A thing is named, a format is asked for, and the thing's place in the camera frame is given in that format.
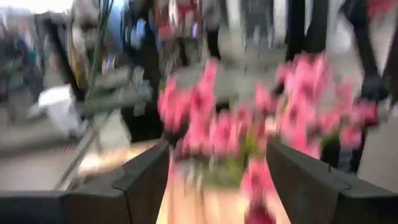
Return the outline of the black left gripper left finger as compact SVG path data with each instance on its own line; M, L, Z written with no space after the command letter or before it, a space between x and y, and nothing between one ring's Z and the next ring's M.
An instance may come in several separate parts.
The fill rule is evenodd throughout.
M155 224L168 173L169 144L161 141L74 190L1 192L1 223Z

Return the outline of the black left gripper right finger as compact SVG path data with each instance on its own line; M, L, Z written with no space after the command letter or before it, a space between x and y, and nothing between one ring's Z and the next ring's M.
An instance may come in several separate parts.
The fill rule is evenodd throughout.
M291 223L397 224L397 194L275 140L267 143L272 181Z

